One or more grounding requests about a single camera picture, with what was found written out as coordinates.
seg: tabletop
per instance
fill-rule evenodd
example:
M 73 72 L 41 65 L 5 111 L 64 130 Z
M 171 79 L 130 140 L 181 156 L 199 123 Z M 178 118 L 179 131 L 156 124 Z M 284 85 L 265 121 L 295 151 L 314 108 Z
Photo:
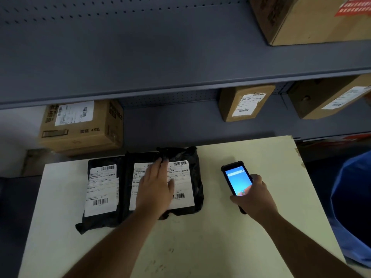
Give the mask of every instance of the tabletop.
M 242 215 L 220 167 L 242 160 L 260 174 L 279 212 L 344 261 L 304 163 L 291 136 L 198 147 L 204 205 L 197 214 L 158 221 L 132 277 L 292 277 L 265 230 Z M 58 278 L 111 228 L 80 235 L 88 160 L 47 164 L 19 278 Z

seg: search bar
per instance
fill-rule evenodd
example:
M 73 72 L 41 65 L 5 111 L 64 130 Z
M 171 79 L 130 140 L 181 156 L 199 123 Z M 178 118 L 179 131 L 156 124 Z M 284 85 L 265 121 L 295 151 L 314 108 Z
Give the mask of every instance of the search bar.
M 229 173 L 227 176 L 234 176 L 234 175 L 238 175 L 239 173 L 243 173 L 243 172 L 244 172 L 243 170 L 238 170 L 237 172 Z

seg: white shipping label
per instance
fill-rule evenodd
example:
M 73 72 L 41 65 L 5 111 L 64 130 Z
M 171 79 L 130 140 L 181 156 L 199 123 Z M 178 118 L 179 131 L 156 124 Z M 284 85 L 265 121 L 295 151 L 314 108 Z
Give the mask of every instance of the white shipping label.
M 152 163 L 134 164 L 129 210 L 135 210 L 139 181 L 151 164 Z M 169 181 L 170 179 L 175 180 L 175 189 L 173 200 L 171 201 L 168 210 L 194 206 L 188 161 L 169 162 L 167 167 L 167 180 Z
M 368 92 L 369 90 L 371 90 L 371 87 L 354 87 L 354 88 L 351 88 L 349 91 L 342 94 L 337 99 L 333 100 L 332 102 L 330 102 L 329 104 L 327 104 L 325 107 L 323 107 L 321 109 L 332 110 L 332 109 L 342 107 L 345 104 L 347 104 L 348 102 L 351 102 L 352 100 L 358 98 L 360 95 Z
M 258 102 L 260 102 L 265 96 L 265 93 L 245 94 L 237 105 L 236 110 L 233 112 L 232 117 L 253 114 Z
M 118 204 L 117 166 L 91 168 L 86 190 L 85 216 L 114 212 Z
M 93 120 L 94 100 L 60 105 L 55 126 L 87 122 Z

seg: smartphone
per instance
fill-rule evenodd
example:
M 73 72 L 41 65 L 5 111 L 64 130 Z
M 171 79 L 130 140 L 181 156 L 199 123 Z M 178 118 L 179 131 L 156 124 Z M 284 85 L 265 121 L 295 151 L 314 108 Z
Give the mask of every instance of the smartphone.
M 248 192 L 249 187 L 253 183 L 253 179 L 242 161 L 222 166 L 221 171 L 233 195 L 243 196 Z M 246 215 L 245 211 L 241 207 L 239 208 L 241 213 Z

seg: gray shelf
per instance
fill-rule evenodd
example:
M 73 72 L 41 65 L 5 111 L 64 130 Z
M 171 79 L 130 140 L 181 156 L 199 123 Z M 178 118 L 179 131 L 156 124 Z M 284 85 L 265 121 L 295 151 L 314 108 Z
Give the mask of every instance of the gray shelf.
M 82 7 L 0 23 L 0 108 L 371 72 L 371 41 L 268 46 L 245 1 L 117 14 Z
M 216 101 L 124 111 L 124 142 L 129 151 L 283 135 L 311 139 L 370 131 L 371 107 L 364 99 L 319 120 L 299 119 L 288 95 L 270 96 L 254 119 L 229 123 L 222 120 Z

